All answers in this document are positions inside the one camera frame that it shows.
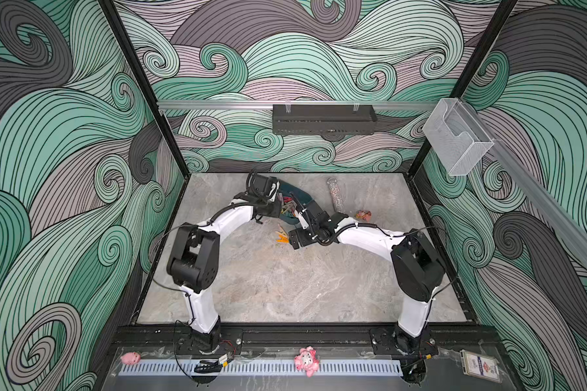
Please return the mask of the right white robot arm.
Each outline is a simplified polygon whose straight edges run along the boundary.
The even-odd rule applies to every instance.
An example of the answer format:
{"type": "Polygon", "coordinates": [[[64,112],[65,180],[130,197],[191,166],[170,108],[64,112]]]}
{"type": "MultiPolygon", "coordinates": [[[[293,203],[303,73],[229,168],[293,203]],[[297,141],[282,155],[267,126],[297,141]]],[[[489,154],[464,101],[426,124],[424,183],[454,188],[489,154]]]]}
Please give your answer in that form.
{"type": "Polygon", "coordinates": [[[428,323],[432,301],[442,290],[446,271],[422,229],[391,231],[373,223],[360,222],[345,213],[328,215],[312,201],[297,205],[294,215],[300,227],[289,232],[294,249],[311,244],[324,247],[345,244],[373,253],[393,265],[399,288],[404,293],[398,328],[418,338],[428,323]]]}

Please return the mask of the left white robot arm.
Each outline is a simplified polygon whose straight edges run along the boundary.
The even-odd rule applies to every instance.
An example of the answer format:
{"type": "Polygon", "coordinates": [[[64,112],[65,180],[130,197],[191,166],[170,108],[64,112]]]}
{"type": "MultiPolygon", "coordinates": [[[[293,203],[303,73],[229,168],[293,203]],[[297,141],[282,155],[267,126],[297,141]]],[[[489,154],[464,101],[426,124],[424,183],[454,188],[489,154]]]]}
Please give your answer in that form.
{"type": "Polygon", "coordinates": [[[179,226],[166,273],[182,293],[191,337],[197,339],[201,350],[215,350],[220,342],[221,319],[210,289],[218,275],[220,245],[252,220],[278,218],[281,205],[277,194],[241,192],[206,221],[179,226]]]}

